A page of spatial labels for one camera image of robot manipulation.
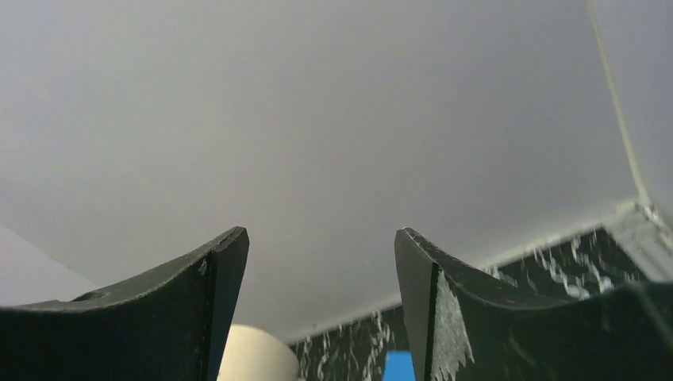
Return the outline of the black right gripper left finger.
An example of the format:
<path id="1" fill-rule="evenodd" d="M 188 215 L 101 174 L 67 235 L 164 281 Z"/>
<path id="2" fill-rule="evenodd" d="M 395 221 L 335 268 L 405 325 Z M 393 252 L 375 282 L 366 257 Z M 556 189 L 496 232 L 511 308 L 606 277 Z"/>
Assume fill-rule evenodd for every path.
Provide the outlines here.
<path id="1" fill-rule="evenodd" d="M 71 301 L 2 307 L 2 379 L 215 380 L 248 248 L 234 227 Z"/>

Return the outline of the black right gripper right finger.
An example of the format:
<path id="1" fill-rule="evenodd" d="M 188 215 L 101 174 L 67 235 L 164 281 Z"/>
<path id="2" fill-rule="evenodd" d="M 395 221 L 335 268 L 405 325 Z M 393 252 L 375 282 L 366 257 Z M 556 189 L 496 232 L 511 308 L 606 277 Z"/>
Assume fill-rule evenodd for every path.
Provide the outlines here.
<path id="1" fill-rule="evenodd" d="M 580 301 L 514 287 L 411 228 L 394 254 L 419 380 L 669 380 L 672 285 L 638 282 Z"/>

